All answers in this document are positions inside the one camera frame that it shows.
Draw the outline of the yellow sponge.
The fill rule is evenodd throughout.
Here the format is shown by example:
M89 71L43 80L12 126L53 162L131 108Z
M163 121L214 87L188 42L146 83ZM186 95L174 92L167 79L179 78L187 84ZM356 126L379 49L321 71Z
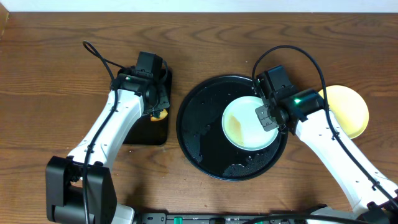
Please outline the yellow sponge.
M168 112L166 109L163 109L162 111L158 111L158 112L154 112L151 116L150 116L150 120L152 122L155 121L161 121L163 119L165 119L168 116Z

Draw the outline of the light green plate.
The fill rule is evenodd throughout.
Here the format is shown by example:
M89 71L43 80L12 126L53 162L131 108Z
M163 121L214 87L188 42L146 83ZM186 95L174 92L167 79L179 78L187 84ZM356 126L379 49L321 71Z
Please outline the light green plate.
M265 131L256 114L263 105L259 97L242 96L226 107L221 124L229 142L245 151L264 149L274 142L278 130Z

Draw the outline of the yellow plate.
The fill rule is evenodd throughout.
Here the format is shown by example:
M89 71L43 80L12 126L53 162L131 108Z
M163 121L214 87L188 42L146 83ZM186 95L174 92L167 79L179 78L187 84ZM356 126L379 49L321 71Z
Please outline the yellow plate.
M350 138L360 136L369 123L369 110L362 96L347 86L326 87L328 106L340 128Z

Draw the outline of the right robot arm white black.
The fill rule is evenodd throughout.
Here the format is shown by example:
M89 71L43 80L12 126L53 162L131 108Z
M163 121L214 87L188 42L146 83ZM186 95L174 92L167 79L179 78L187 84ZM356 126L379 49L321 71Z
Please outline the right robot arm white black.
M320 158L345 193L359 219L373 223L397 223L397 184L382 174L345 133L342 105L349 101L365 107L352 89L332 85L320 92L259 88L267 116L258 113L266 131L286 128Z

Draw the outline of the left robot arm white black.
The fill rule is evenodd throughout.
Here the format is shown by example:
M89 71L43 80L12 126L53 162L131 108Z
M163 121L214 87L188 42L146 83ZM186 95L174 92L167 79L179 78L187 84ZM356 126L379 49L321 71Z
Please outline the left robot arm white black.
M123 144L163 145L169 133L171 78L119 74L83 140L45 170L47 218L55 223L132 223L135 211L118 203L111 169Z

